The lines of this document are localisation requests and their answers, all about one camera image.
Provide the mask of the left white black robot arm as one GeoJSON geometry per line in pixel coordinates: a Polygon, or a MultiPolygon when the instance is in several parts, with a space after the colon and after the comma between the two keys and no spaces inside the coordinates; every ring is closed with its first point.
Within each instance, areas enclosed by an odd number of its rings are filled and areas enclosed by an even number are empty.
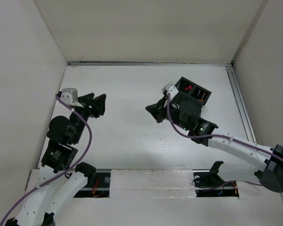
{"type": "Polygon", "coordinates": [[[49,123],[47,149],[42,157],[35,187],[21,197],[25,201],[13,218],[4,216],[2,226],[54,226],[66,205],[84,186],[96,181],[96,168],[82,161],[92,143],[89,118],[104,115],[106,94],[78,96],[77,89],[58,92],[56,100],[71,111],[49,123]]]}

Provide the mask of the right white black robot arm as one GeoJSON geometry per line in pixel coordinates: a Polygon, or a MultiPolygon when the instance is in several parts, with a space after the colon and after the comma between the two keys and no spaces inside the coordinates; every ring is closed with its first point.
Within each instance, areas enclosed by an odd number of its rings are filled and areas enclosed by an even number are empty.
{"type": "Polygon", "coordinates": [[[181,136],[207,147],[234,155],[256,167],[253,175],[270,191],[283,192],[283,146],[268,147],[251,143],[224,132],[216,124],[201,118],[201,107],[194,101],[173,103],[163,97],[156,104],[146,107],[158,123],[169,120],[173,129],[186,130],[181,136]]]}

